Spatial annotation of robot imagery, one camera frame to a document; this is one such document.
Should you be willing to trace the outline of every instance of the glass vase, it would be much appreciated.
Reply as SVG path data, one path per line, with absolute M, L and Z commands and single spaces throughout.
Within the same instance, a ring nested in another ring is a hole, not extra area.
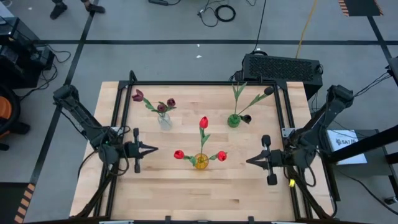
M 239 115 L 237 114 L 231 114 L 227 120 L 227 124 L 231 128 L 238 127 L 240 122 L 241 122 L 241 117 L 239 117 Z
M 195 155 L 195 158 L 197 159 L 197 164 L 195 165 L 195 168 L 198 170 L 205 169 L 209 164 L 209 158 L 203 153 Z
M 160 124 L 161 130 L 168 131 L 172 129 L 173 123 L 172 120 L 170 119 L 170 116 L 167 113 L 159 115 L 157 121 Z

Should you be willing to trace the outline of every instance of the yellow vase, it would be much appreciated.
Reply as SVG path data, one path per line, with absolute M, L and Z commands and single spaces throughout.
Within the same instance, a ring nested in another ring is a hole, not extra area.
M 205 154 L 199 153 L 195 155 L 195 158 L 197 159 L 197 164 L 195 165 L 196 169 L 205 169 L 209 164 L 209 158 Z

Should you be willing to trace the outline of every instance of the wooden table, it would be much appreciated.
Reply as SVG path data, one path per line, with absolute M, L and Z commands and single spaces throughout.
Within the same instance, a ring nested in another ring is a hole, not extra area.
M 117 82 L 102 84 L 95 111 L 95 118 L 102 125 L 110 125 L 117 86 Z M 271 149 L 283 149 L 274 96 L 245 111 L 252 116 L 251 124 L 241 123 L 233 129 L 226 124 L 227 117 L 234 111 L 231 86 L 143 85 L 133 86 L 133 94 L 136 88 L 143 91 L 153 105 L 174 98 L 177 109 L 169 113 L 173 128 L 161 131 L 157 114 L 145 108 L 143 102 L 131 101 L 126 124 L 139 128 L 140 141 L 157 146 L 159 150 L 141 161 L 140 174 L 135 174 L 132 168 L 118 177 L 112 219 L 164 220 L 166 215 L 171 215 L 172 220 L 245 221 L 248 216 L 254 216 L 256 221 L 294 220 L 290 189 L 282 169 L 274 169 L 278 184 L 268 186 L 267 171 L 245 163 L 262 150 L 263 134 L 271 136 Z M 288 89 L 295 125 L 302 127 L 310 119 L 303 85 L 288 83 Z M 239 98 L 238 110 L 263 90 L 264 86 L 247 86 Z M 288 127 L 283 93 L 279 93 Z M 118 124 L 122 111 L 123 105 L 119 109 Z M 205 170 L 196 170 L 188 161 L 174 159 L 173 154 L 177 149 L 188 155 L 200 152 L 198 124 L 203 116 L 209 119 L 206 133 L 211 134 L 203 152 L 212 155 L 224 150 L 228 152 L 228 159 L 210 161 Z M 126 134 L 124 140 L 132 141 L 132 132 Z M 85 156 L 91 151 L 91 146 L 87 145 Z M 134 165 L 134 160 L 131 159 L 130 164 Z M 95 193 L 102 165 L 98 156 L 93 156 L 83 166 L 70 215 L 80 212 Z M 330 194 L 318 157 L 312 167 L 317 186 L 310 191 L 325 211 L 332 214 Z M 307 181 L 312 183 L 312 176 L 307 172 Z M 304 217 L 302 197 L 299 190 L 297 192 Z M 104 214 L 107 199 L 108 191 L 104 193 L 101 214 Z

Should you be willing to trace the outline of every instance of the dark red tulip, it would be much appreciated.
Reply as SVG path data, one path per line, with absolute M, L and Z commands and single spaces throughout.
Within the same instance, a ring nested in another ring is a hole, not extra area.
M 182 150 L 175 151 L 174 152 L 174 158 L 183 159 L 184 158 L 184 152 Z
M 269 96 L 269 95 L 271 95 L 271 94 L 273 94 L 273 93 L 274 93 L 274 87 L 272 87 L 272 86 L 267 87 L 267 88 L 264 90 L 264 94 L 267 95 L 267 96 Z
M 166 105 L 162 105 L 162 104 L 157 105 L 157 110 L 158 110 L 159 112 L 161 112 L 161 113 L 166 112 L 166 109 L 167 109 Z
M 250 115 L 244 115 L 244 116 L 240 116 L 241 120 L 244 121 L 246 124 L 249 124 L 251 121 L 251 116 Z
M 175 106 L 175 101 L 173 98 L 170 98 L 167 100 L 167 106 L 169 106 L 169 107 Z
M 224 152 L 224 151 L 218 152 L 217 158 L 219 161 L 223 162 L 224 160 L 226 160 L 226 152 Z
M 207 119 L 207 117 L 202 117 L 202 119 L 199 122 L 199 126 L 203 129 L 207 128 L 207 126 L 209 126 L 209 120 Z
M 136 89 L 137 94 L 132 96 L 132 100 L 136 101 L 136 102 L 141 102 L 144 99 L 144 94 L 139 91 L 138 89 Z

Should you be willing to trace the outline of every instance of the person's foot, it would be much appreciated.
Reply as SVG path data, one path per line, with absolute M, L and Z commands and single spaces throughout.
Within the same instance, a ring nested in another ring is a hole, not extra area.
M 56 19 L 58 18 L 58 16 L 60 16 L 63 12 L 65 12 L 65 10 L 68 9 L 68 6 L 64 3 L 62 4 L 56 4 L 54 9 L 52 10 L 51 14 L 50 14 L 50 18 L 51 19 Z
M 94 4 L 90 4 L 89 6 L 86 7 L 86 10 L 88 12 L 94 11 L 98 13 L 105 13 L 105 8 L 102 6 L 96 6 Z

